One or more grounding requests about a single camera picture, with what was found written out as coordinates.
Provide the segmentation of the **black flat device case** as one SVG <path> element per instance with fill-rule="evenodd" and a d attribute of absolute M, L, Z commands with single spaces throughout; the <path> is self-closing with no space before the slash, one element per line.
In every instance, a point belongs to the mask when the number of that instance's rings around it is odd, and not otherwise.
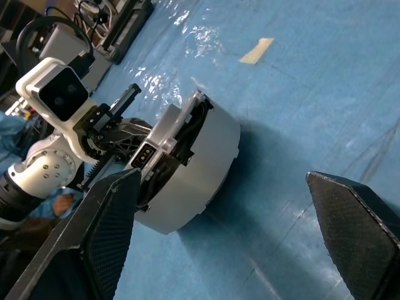
<path fill-rule="evenodd" d="M 110 63 L 119 64 L 153 11 L 151 0 L 125 0 L 97 51 Z"/>

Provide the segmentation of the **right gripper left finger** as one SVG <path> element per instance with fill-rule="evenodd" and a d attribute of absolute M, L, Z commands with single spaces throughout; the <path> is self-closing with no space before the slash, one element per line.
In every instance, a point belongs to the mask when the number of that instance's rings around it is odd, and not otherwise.
<path fill-rule="evenodd" d="M 131 169 L 96 182 L 50 233 L 4 300 L 113 300 L 140 194 Z"/>

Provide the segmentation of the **copper wound motor stator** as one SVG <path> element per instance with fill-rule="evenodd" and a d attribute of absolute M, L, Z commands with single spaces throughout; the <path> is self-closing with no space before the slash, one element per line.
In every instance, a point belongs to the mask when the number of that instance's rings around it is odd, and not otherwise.
<path fill-rule="evenodd" d="M 179 166 L 166 185 L 149 203 L 147 211 L 136 211 L 140 224 L 161 234 L 185 226 L 201 214 L 223 184 L 239 153 L 240 124 L 213 100 L 187 166 Z"/>

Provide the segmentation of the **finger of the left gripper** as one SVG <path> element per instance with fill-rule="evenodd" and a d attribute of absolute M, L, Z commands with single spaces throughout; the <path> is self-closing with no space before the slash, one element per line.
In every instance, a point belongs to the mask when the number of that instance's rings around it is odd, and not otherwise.
<path fill-rule="evenodd" d="M 108 139 L 145 138 L 153 129 L 146 121 L 132 117 L 122 119 L 107 129 Z"/>
<path fill-rule="evenodd" d="M 111 132 L 106 135 L 106 150 L 131 157 L 146 137 L 146 133 Z"/>

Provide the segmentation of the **silver motor rotor bell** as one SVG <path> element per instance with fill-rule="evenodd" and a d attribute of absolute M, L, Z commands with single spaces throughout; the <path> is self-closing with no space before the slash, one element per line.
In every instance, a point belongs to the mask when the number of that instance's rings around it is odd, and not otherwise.
<path fill-rule="evenodd" d="M 191 147 L 213 109 L 211 99 L 200 90 L 194 91 L 182 108 L 173 104 L 167 107 L 126 164 L 127 169 L 141 171 L 135 211 L 147 211 L 178 167 L 187 166 L 194 155 Z"/>

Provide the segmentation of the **beige tape strip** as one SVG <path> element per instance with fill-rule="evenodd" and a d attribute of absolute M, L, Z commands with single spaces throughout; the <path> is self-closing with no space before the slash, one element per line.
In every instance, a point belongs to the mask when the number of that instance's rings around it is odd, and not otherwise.
<path fill-rule="evenodd" d="M 274 37 L 260 38 L 258 43 L 249 52 L 247 52 L 239 60 L 239 62 L 243 64 L 256 64 L 262 58 L 274 40 Z"/>

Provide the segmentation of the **grey equipment box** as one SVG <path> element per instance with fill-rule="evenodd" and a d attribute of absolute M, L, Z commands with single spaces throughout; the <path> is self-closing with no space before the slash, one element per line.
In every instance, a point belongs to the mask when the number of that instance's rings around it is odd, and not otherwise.
<path fill-rule="evenodd" d="M 61 25 L 57 25 L 41 51 L 39 59 L 43 60 L 50 57 L 68 64 L 86 49 L 84 41 L 64 29 Z M 82 79 L 86 87 L 92 92 L 98 88 L 111 67 L 111 63 L 97 50 L 94 50 L 94 58 L 91 69 Z"/>

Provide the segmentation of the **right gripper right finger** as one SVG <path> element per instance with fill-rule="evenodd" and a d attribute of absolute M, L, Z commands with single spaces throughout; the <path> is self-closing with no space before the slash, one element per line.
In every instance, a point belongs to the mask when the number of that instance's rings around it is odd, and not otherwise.
<path fill-rule="evenodd" d="M 355 300 L 400 300 L 400 216 L 370 187 L 306 174 L 324 244 Z"/>

